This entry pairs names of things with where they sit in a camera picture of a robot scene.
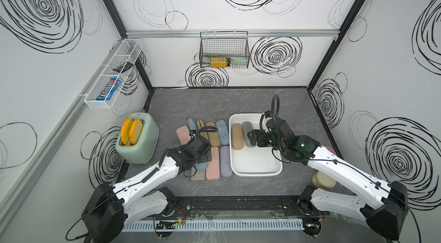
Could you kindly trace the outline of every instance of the black frame edge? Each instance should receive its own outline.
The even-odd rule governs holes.
[[[323,71],[326,69],[328,63],[331,61],[332,57],[334,56],[334,53],[337,51],[337,48],[340,46],[340,43],[343,41],[343,38],[345,37],[347,31],[351,27],[352,22],[355,20],[358,12],[360,11],[365,1],[366,0],[355,0],[348,15],[346,15],[346,18],[340,27],[340,33],[338,35],[337,40],[334,40],[331,43],[331,46],[329,46],[328,51],[323,57],[322,62],[315,71],[315,74],[312,77],[311,82],[309,83],[308,86],[309,89],[312,89],[317,84],[318,80],[320,79],[320,76],[323,74]]]
[[[103,0],[104,5],[106,6],[106,9],[113,21],[113,24],[115,24],[116,29],[119,32],[119,35],[122,38],[127,38],[127,29],[126,26],[124,26],[124,22],[121,19],[121,16],[119,16],[118,10],[116,9],[115,4],[113,3],[113,0]],[[142,81],[144,82],[147,90],[150,93],[154,92],[153,86],[149,80],[149,77],[147,76],[146,70],[142,66],[140,61],[135,61],[136,69],[138,70],[139,75],[141,76]]]
[[[118,10],[116,9],[113,0],[103,0],[103,3],[106,6],[106,9],[109,12],[110,17],[112,18],[113,23],[115,24],[115,27],[119,32],[119,35],[122,38],[126,38],[127,37],[126,26],[124,26],[123,20],[119,16]]]
[[[314,104],[315,111],[317,111],[318,117],[320,118],[320,121],[322,122],[323,128],[325,129],[326,134],[328,135],[329,141],[331,141],[331,144],[332,144],[332,147],[333,147],[335,153],[337,154],[338,157],[344,159],[343,155],[340,152],[340,148],[338,148],[337,142],[334,139],[334,135],[332,134],[331,130],[329,129],[329,127],[325,121],[325,117],[323,116],[320,108],[318,108],[317,103],[315,101],[315,98],[312,95],[312,92],[310,90],[308,90],[308,94],[309,94],[309,97],[311,98],[312,104]]]

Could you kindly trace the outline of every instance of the white wall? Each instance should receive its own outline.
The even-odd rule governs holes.
[[[1,0],[0,202],[119,35],[101,0]]]
[[[339,28],[354,0],[114,0],[128,30],[240,30]],[[203,86],[306,86],[312,79],[330,37],[303,37],[301,57],[261,59],[252,53],[259,39],[249,39],[251,62],[243,69],[201,70]],[[274,53],[297,41],[272,38]],[[199,39],[144,39],[143,51],[156,87],[195,86],[185,81],[199,53]],[[264,66],[270,66],[270,74]]]
[[[120,94],[112,110],[83,111],[0,243],[65,241],[66,232],[81,217],[94,187],[116,180],[123,162],[115,149],[121,125],[128,115],[141,111],[147,98],[147,89],[140,83],[135,91],[126,92],[130,95]],[[81,221],[69,238],[86,232]]]
[[[373,0],[313,91],[345,160],[407,186],[423,242],[439,240],[440,5]],[[400,242],[418,242],[410,213]]]
[[[155,87],[306,86],[332,40],[332,37],[249,38],[248,69],[200,68],[198,38],[142,39],[141,42]]]

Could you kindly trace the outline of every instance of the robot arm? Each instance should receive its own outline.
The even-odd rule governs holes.
[[[279,150],[286,160],[317,169],[355,193],[348,196],[308,186],[300,196],[300,205],[304,209],[328,210],[356,218],[383,237],[398,240],[408,212],[406,187],[397,181],[389,184],[359,170],[309,136],[296,136],[287,122],[278,117],[277,95],[271,107],[271,111],[262,114],[260,129],[248,132],[250,141],[259,147]],[[262,129],[263,120],[267,131]]]
[[[87,203],[82,219],[95,243],[112,241],[122,229],[152,214],[171,214],[176,197],[168,188],[154,190],[163,182],[190,170],[210,150],[210,142],[200,132],[217,132],[204,127],[180,147],[166,149],[161,160],[143,172],[113,187],[99,185]]]
[[[366,222],[383,237],[398,240],[407,214],[406,187],[397,181],[388,184],[357,169],[308,136],[296,136],[277,114],[276,95],[272,110],[265,112],[261,118],[261,129],[254,129],[246,135],[250,141],[259,147],[279,150],[287,160],[320,170],[355,193],[349,196],[307,186],[299,198],[302,209],[350,216]],[[267,132],[262,129],[264,117],[268,120]],[[217,128],[209,129],[209,132],[217,131]],[[173,212],[176,203],[173,193],[167,188],[154,189],[190,170],[206,155],[211,145],[199,135],[200,132],[202,130],[196,132],[188,144],[166,150],[157,164],[134,177],[113,187],[103,183],[95,189],[82,213],[84,224],[95,243],[112,241],[124,226],[141,218]]]

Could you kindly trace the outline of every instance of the white tray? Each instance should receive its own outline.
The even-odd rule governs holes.
[[[241,177],[265,177],[274,176],[282,171],[282,162],[274,158],[271,147],[247,147],[245,139],[241,150],[233,149],[231,138],[231,126],[249,121],[253,129],[259,129],[260,113],[234,114],[230,117],[230,161],[231,169],[237,176]],[[263,121],[263,128],[266,130],[266,121]],[[274,155],[280,159],[280,152],[274,151]]]

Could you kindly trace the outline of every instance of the round container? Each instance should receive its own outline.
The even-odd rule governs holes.
[[[312,176],[312,184],[328,191],[335,186],[335,180],[319,171]]]

